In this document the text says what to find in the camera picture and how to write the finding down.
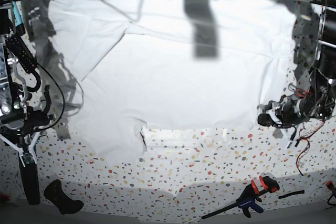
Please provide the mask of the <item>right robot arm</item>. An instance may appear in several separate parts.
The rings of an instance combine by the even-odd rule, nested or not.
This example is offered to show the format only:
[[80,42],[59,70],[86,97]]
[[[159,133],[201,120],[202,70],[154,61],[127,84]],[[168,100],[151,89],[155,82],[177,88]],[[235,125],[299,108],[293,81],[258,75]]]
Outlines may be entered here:
[[35,145],[40,133],[59,119],[50,113],[50,86],[44,87],[45,107],[28,104],[41,87],[42,66],[22,40],[26,30],[15,0],[1,0],[1,140],[17,153],[27,168],[37,164]]

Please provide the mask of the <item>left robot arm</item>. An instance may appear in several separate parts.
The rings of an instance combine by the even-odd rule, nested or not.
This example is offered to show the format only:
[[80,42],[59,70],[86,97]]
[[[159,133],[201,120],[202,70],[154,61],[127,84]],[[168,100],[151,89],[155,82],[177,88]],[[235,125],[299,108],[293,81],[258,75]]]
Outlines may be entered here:
[[335,0],[295,3],[297,24],[294,76],[288,95],[262,105],[258,124],[281,133],[283,149],[298,145],[297,129],[303,122],[321,122],[335,116]]

